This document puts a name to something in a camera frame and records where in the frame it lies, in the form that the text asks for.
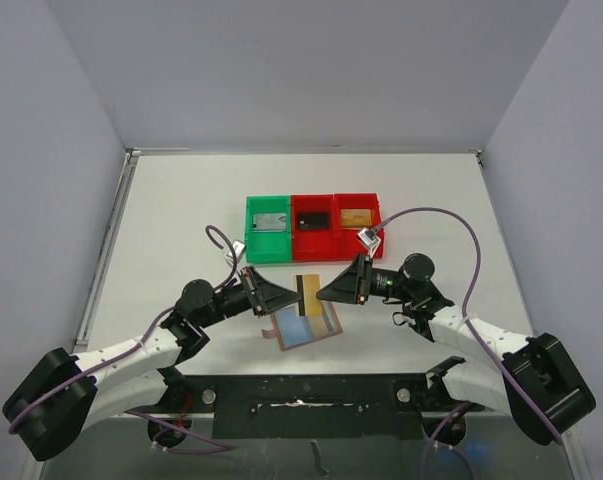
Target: red tray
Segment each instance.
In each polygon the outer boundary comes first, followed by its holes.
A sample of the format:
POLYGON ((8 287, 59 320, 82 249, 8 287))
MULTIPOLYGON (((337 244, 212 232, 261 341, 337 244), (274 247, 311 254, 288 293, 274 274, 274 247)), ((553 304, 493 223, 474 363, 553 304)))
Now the red tray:
MULTIPOLYGON (((339 193, 336 195, 292 195, 292 260, 295 262, 326 262, 352 260, 358 253, 366 253, 357 240, 358 228, 341 227, 341 209, 367 208, 372 211, 374 225, 381 221, 379 200, 376 193, 339 193), (329 226, 324 230, 303 230, 297 226, 299 213, 325 212, 329 226)), ((381 245, 374 255, 383 256, 383 232, 381 245)))

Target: cable connector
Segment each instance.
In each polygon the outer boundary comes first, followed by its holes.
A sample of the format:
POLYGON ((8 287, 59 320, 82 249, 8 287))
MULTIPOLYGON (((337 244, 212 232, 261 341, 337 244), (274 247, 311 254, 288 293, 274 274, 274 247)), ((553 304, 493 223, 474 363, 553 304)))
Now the cable connector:
POLYGON ((459 330, 461 330, 461 328, 468 322, 468 320, 474 320, 476 318, 477 318, 477 315, 475 313, 468 313, 461 319, 461 321, 457 325, 455 331, 458 333, 459 330))
POLYGON ((165 447, 163 445, 159 445, 159 443, 156 440, 152 440, 152 443, 150 444, 150 453, 155 453, 155 452, 161 452, 161 453, 170 453, 168 452, 168 447, 165 447))
MULTIPOLYGON (((245 243, 243 243, 241 240, 235 240, 234 242, 232 242, 232 250, 234 250, 234 254, 237 257, 237 265, 239 263, 241 263, 241 260, 243 259, 243 256, 245 255, 245 243)), ((228 264, 229 267, 232 267, 232 264, 234 263, 234 260, 232 259, 232 250, 228 249, 224 254, 224 258, 225 258, 225 263, 228 264)))
POLYGON ((357 232, 357 239, 368 251, 368 257, 374 257, 377 249, 381 245, 381 237, 379 237, 373 228, 364 228, 357 232))

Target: black card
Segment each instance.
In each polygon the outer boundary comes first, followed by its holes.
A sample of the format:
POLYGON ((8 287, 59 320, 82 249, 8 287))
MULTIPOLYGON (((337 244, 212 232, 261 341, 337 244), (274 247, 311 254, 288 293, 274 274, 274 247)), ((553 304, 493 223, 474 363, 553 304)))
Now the black card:
POLYGON ((327 230, 330 228, 328 212, 297 213, 297 228, 299 230, 327 230))

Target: screw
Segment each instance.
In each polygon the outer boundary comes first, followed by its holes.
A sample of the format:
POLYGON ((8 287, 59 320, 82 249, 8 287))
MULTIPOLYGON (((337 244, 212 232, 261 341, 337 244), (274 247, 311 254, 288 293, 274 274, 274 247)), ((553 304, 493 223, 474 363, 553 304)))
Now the screw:
POLYGON ((401 388, 397 391, 397 398, 401 403, 407 403, 410 401, 410 390, 407 388, 401 388))
POLYGON ((217 398, 217 394, 214 393, 214 390, 206 390, 203 392, 203 395, 201 395, 201 399, 203 400, 203 403, 205 403, 206 405, 211 405, 214 403, 214 401, 217 398))

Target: white wall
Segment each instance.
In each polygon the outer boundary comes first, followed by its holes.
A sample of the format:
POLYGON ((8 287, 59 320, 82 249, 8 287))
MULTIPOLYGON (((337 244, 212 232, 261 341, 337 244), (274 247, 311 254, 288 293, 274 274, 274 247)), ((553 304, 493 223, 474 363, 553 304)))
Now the white wall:
POLYGON ((5 399, 78 328, 123 148, 43 0, 0 0, 0 479, 5 399))
POLYGON ((131 147, 484 146, 567 0, 48 0, 131 147))
POLYGON ((598 401, 580 424, 603 479, 603 0, 572 0, 503 121, 485 175, 533 323, 598 401))

